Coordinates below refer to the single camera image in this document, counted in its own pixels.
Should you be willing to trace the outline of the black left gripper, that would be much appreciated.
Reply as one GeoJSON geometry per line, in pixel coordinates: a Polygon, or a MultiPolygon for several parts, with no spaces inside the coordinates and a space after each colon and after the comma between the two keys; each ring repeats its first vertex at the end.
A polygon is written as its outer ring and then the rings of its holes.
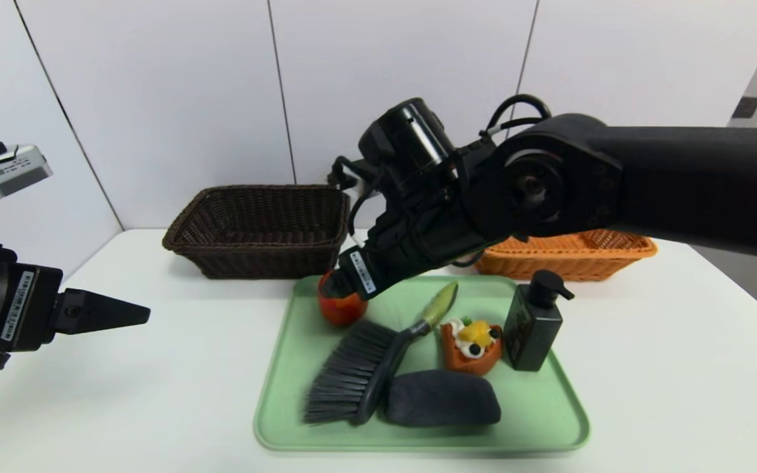
{"type": "Polygon", "coordinates": [[[151,310],[141,305],[80,288],[58,294],[61,279],[60,269],[19,263],[0,248],[0,352],[37,350],[47,342],[51,315],[52,332],[66,335],[149,321],[151,310]]]}

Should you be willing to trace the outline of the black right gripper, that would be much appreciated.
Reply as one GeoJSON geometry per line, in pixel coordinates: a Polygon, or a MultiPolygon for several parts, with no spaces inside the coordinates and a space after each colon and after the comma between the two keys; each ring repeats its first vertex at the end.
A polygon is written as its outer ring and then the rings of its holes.
{"type": "Polygon", "coordinates": [[[339,268],[321,278],[321,296],[370,300],[397,282],[435,269],[438,260],[424,234],[439,211],[437,204],[406,214],[387,204],[367,231],[364,246],[343,252],[339,268]]]}

